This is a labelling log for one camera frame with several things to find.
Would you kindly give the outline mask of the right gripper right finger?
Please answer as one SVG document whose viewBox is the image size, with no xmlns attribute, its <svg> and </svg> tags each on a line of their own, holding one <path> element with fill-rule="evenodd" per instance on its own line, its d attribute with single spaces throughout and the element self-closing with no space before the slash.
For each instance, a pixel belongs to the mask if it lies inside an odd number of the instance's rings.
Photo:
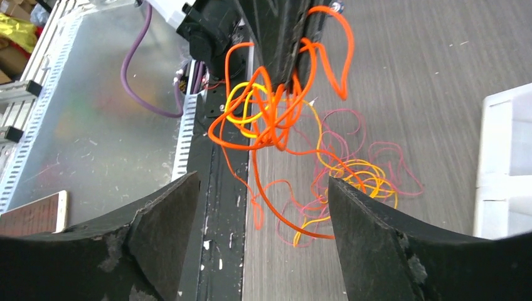
<svg viewBox="0 0 532 301">
<path fill-rule="evenodd" d="M 349 300 L 530 300 L 531 234 L 445 230 L 330 177 L 331 222 Z"/>
</svg>

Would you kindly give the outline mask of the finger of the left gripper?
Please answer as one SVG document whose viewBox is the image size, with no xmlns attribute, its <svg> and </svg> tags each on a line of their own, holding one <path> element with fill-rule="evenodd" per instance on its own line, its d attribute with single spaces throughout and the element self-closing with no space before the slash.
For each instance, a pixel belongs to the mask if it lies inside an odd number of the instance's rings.
<svg viewBox="0 0 532 301">
<path fill-rule="evenodd" d="M 287 84 L 296 61 L 309 1 L 241 0 L 235 6 L 248 26 L 272 88 Z"/>
<path fill-rule="evenodd" d="M 301 1 L 298 4 L 300 13 L 305 13 L 306 18 L 302 27 L 302 37 L 308 38 L 311 42 L 320 42 L 327 19 L 326 13 L 307 14 L 310 8 L 315 6 L 327 6 L 332 3 L 331 0 L 310 0 Z M 297 75 L 300 83 L 307 83 L 311 68 L 311 59 L 309 52 L 302 52 L 297 55 Z"/>
</svg>

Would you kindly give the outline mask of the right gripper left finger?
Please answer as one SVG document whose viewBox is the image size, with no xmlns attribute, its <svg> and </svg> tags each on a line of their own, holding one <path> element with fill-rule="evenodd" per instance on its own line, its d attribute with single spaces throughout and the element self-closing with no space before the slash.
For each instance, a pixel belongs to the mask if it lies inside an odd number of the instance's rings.
<svg viewBox="0 0 532 301">
<path fill-rule="evenodd" d="M 175 300 L 200 179 L 158 191 L 61 233 L 1 237 L 2 300 Z"/>
</svg>

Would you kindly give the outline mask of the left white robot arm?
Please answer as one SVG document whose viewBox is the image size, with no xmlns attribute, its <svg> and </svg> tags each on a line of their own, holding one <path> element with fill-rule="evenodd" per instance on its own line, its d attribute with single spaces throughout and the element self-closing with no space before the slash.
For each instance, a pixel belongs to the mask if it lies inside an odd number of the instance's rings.
<svg viewBox="0 0 532 301">
<path fill-rule="evenodd" d="M 251 36 L 259 63 L 269 74 L 272 89 L 292 91 L 293 74 L 303 83 L 310 75 L 309 55 L 299 54 L 302 38 L 320 41 L 325 15 L 311 13 L 330 1 L 149 1 L 177 34 L 189 43 L 189 53 L 206 63 L 210 73 L 225 78 L 225 57 L 236 44 L 233 35 L 242 23 Z"/>
</svg>

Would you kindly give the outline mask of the white three-compartment tray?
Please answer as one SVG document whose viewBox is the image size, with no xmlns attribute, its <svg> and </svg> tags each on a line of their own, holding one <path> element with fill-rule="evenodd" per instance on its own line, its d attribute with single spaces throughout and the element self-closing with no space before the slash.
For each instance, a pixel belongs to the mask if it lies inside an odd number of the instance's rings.
<svg viewBox="0 0 532 301">
<path fill-rule="evenodd" d="M 531 231 L 531 84 L 483 101 L 473 235 Z"/>
</svg>

